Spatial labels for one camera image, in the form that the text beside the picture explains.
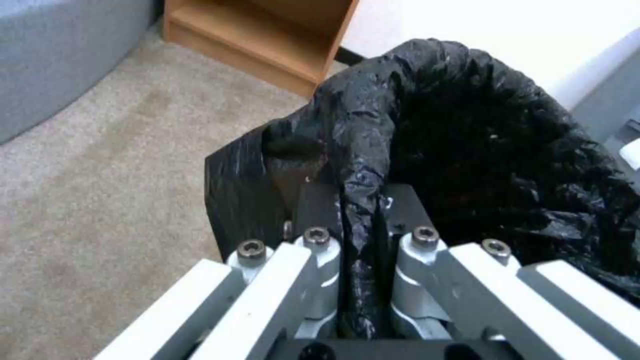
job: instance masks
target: gray upholstered furniture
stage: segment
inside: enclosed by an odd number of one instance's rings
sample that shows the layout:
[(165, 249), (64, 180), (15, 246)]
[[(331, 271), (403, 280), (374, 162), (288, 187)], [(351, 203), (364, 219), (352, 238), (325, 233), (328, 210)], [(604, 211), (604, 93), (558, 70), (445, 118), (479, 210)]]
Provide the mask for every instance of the gray upholstered furniture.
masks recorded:
[(161, 0), (0, 1), (0, 143), (48, 119), (138, 42)]

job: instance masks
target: carpet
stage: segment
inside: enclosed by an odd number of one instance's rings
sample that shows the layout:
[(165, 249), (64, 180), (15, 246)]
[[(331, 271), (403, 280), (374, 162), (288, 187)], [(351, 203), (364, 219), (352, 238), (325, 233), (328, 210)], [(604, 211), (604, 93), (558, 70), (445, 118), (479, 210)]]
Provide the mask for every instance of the carpet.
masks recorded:
[(91, 358), (219, 259), (204, 158), (305, 103), (153, 27), (94, 88), (0, 145), (0, 359)]

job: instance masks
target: black baseboard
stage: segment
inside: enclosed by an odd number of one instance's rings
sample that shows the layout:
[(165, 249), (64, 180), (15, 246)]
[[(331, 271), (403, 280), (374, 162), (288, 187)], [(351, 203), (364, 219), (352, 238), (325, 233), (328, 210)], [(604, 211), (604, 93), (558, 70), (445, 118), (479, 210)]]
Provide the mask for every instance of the black baseboard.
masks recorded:
[(342, 46), (338, 48), (338, 52), (335, 54), (335, 57), (334, 57), (335, 61), (349, 65), (349, 66), (354, 66), (364, 59), (365, 59), (364, 56), (360, 54), (356, 54), (349, 49), (345, 49)]

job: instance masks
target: metal linkage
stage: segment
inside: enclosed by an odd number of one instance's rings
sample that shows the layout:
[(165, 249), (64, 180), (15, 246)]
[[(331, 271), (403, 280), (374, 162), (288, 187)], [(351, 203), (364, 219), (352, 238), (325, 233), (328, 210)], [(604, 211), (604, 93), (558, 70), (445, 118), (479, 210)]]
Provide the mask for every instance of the metal linkage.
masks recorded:
[(249, 284), (272, 255), (273, 249), (265, 246), (262, 241), (246, 240), (241, 242), (237, 250), (229, 255), (227, 265), (240, 269), (244, 283)]
[[(447, 245), (438, 231), (428, 226), (416, 227), (410, 235), (410, 246), (424, 253), (425, 261), (435, 261), (438, 250)], [(398, 249), (396, 274), (391, 297), (391, 321), (396, 331), (407, 338), (450, 339), (440, 321), (450, 322), (449, 315), (416, 280), (402, 269), (408, 256), (402, 247)]]
[(321, 282), (296, 337), (326, 337), (335, 328), (338, 308), (340, 243), (330, 236), (327, 228), (309, 227), (294, 244), (310, 249), (315, 255)]
[(191, 359), (264, 359), (276, 339), (293, 337), (319, 287), (311, 251), (280, 244)]
[(518, 277), (621, 359), (640, 359), (640, 311), (564, 261)]
[(616, 358), (518, 279), (509, 260), (502, 262), (507, 266), (496, 261), (506, 257), (499, 244), (488, 242), (500, 252), (489, 255), (475, 243), (448, 250), (438, 245), (433, 251), (412, 238), (402, 237), (397, 267), (428, 291), (461, 336), (503, 334), (521, 356), (531, 359)]
[(200, 260), (97, 356), (98, 360), (181, 359), (244, 289), (240, 272)]

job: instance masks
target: black plastic bag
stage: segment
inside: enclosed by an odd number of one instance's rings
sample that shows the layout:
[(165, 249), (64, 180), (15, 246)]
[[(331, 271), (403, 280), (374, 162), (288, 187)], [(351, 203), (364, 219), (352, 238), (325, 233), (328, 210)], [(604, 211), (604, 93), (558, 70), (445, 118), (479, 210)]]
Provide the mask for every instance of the black plastic bag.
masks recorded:
[(390, 181), (415, 188), (450, 246), (499, 238), (523, 264), (565, 259), (640, 304), (638, 194), (532, 80), (456, 42), (412, 40), (337, 74), (209, 156), (205, 176), (223, 257), (246, 238), (277, 246), (305, 181), (339, 186), (343, 336), (390, 334), (372, 237)]

